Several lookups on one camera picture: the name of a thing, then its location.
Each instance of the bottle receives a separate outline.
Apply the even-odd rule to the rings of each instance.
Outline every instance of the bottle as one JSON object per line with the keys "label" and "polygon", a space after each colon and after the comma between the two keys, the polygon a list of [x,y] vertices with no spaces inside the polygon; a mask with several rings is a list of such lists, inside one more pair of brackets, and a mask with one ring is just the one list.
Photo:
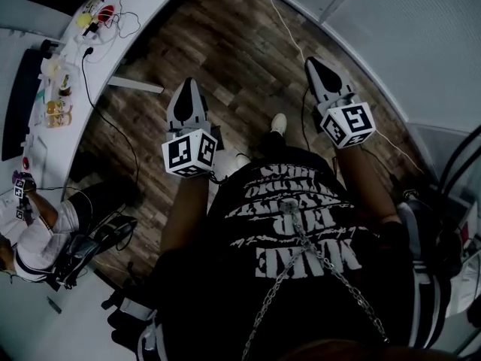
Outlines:
{"label": "bottle", "polygon": [[64,100],[50,100],[47,103],[47,115],[60,115],[70,112],[72,105],[67,104]]}
{"label": "bottle", "polygon": [[45,126],[48,129],[56,129],[58,127],[65,127],[72,123],[72,115],[70,112],[59,115],[47,115],[45,117]]}

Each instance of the person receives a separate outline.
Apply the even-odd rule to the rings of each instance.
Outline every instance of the person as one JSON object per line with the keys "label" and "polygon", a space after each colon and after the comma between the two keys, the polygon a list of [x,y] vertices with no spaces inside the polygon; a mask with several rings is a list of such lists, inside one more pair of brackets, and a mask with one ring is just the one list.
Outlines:
{"label": "person", "polygon": [[39,281],[74,234],[91,232],[129,200],[132,184],[126,178],[99,183],[75,193],[58,208],[37,192],[33,181],[26,182],[25,192],[33,221],[21,233],[15,249],[9,239],[0,236],[0,270]]}
{"label": "person", "polygon": [[286,125],[273,119],[264,158],[237,158],[208,214],[207,176],[180,182],[146,283],[166,359],[452,359],[402,347],[409,238],[362,149],[337,150],[344,189],[323,158],[286,146]]}

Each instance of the desk leg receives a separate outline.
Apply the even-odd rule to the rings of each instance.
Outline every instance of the desk leg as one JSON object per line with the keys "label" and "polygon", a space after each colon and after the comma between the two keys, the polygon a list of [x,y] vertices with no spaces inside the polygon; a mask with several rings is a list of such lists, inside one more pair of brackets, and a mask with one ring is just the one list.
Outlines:
{"label": "desk leg", "polygon": [[107,83],[109,86],[118,86],[132,89],[141,89],[150,93],[162,93],[164,87],[151,83],[142,83],[136,80],[125,79],[124,77],[113,76]]}

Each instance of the black strap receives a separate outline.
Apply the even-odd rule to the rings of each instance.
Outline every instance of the black strap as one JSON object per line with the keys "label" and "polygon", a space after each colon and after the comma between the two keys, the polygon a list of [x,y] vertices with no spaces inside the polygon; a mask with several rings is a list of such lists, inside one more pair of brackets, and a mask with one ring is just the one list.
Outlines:
{"label": "black strap", "polygon": [[20,255],[18,254],[18,250],[17,252],[15,253],[15,260],[17,261],[18,263],[18,266],[20,266],[20,268],[25,272],[25,273],[29,273],[31,275],[50,275],[52,274],[51,272],[46,272],[46,271],[43,271],[43,270],[36,270],[34,268],[29,268],[21,259],[20,259]]}

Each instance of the hand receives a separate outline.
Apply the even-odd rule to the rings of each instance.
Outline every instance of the hand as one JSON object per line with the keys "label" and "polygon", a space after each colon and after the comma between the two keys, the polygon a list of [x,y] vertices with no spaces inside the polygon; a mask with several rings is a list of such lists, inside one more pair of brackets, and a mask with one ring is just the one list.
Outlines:
{"label": "hand", "polygon": [[33,179],[25,178],[25,187],[23,188],[23,190],[26,193],[34,193],[37,191],[37,184]]}

